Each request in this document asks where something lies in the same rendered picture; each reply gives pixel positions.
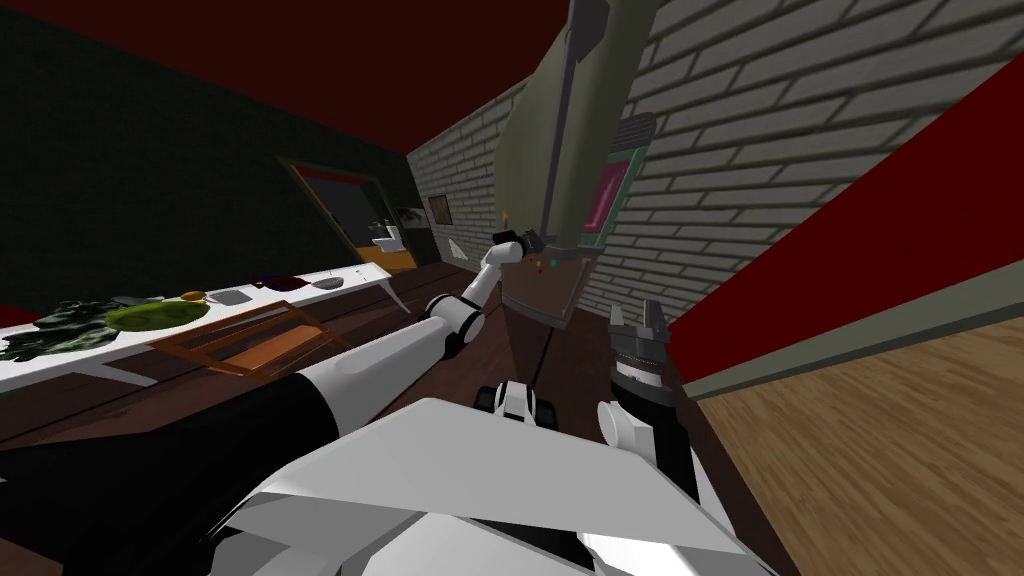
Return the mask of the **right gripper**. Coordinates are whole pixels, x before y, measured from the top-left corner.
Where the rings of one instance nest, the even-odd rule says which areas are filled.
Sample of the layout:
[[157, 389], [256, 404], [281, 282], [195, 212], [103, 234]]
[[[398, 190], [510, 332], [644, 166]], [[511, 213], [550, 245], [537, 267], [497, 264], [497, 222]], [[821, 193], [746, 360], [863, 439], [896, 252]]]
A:
[[629, 356], [658, 366], [670, 362], [667, 353], [670, 333], [660, 301], [655, 299], [643, 301], [642, 327], [626, 325], [622, 306], [610, 305], [608, 330], [611, 346], [618, 356]]

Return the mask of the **brown panel with coloured dots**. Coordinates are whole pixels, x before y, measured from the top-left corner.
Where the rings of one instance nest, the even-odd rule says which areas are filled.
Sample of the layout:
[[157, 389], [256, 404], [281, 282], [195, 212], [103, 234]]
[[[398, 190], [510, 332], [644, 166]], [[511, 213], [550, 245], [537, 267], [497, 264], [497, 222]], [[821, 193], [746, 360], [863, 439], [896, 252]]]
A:
[[563, 330], [572, 317], [602, 248], [548, 247], [501, 266], [502, 302], [520, 315]]

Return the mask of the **white long table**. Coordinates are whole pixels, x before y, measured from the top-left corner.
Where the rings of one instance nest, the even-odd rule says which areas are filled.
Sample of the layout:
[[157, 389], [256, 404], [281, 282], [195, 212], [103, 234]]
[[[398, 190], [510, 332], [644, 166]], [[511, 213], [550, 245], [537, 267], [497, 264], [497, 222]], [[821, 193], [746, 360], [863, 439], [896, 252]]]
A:
[[204, 327], [214, 321], [250, 312], [276, 301], [287, 301], [296, 307], [301, 307], [371, 286], [379, 286], [400, 307], [406, 305], [390, 285], [391, 275], [376, 263], [339, 268], [302, 276], [307, 281], [319, 281], [328, 277], [340, 277], [344, 283], [340, 288], [331, 291], [304, 286], [284, 293], [266, 288], [256, 289], [250, 285], [239, 286], [237, 289], [249, 297], [247, 302], [233, 306], [214, 304], [203, 318], [186, 326], [140, 333], [123, 332], [112, 343], [94, 349], [46, 355], [28, 362], [0, 361], [0, 393], [15, 390], [72, 373], [111, 379], [136, 386], [151, 386], [156, 383], [155, 379], [120, 370], [109, 364], [112, 361], [148, 351], [150, 343], [158, 339], [195, 327]]

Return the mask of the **pink picture with green frame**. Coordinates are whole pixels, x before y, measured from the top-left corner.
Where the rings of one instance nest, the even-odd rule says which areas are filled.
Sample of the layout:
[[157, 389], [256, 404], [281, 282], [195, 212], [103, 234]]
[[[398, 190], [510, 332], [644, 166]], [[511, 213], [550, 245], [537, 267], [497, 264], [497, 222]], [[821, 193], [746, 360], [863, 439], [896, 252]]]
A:
[[584, 223], [580, 246], [604, 246], [647, 150], [643, 146], [611, 153], [607, 157]]

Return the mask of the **brown wooden chair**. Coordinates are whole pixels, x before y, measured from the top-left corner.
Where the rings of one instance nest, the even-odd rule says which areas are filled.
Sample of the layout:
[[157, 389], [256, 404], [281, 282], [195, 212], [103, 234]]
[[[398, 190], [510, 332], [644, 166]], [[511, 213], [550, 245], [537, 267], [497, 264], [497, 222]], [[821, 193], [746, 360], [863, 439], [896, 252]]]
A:
[[[249, 349], [224, 359], [216, 357], [219, 349], [291, 322], [296, 325]], [[348, 351], [352, 347], [312, 315], [287, 301], [273, 302], [154, 340], [150, 346], [215, 372], [249, 377], [261, 383], [278, 378], [317, 349], [337, 346]]]

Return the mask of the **olive green door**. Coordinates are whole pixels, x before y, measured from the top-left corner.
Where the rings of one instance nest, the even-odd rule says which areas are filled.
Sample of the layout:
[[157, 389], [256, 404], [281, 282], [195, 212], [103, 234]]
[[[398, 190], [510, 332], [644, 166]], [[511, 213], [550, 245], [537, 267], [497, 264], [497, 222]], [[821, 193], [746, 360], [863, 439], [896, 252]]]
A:
[[493, 157], [500, 231], [574, 249], [662, 0], [571, 0]]

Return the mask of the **dark wall vent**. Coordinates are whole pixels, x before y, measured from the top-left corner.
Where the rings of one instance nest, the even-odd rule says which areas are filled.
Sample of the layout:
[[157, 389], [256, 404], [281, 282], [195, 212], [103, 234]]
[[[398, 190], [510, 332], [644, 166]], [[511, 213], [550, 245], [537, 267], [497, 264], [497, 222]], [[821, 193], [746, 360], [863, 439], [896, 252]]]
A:
[[622, 119], [609, 149], [610, 154], [648, 146], [657, 131], [657, 118], [644, 112]]

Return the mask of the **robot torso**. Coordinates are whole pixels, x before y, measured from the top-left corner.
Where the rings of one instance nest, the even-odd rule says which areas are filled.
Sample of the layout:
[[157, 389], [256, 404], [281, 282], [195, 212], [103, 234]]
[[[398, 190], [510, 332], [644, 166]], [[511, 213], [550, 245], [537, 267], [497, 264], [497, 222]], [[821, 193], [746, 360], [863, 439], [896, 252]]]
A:
[[300, 458], [210, 576], [778, 576], [644, 457], [424, 399]]

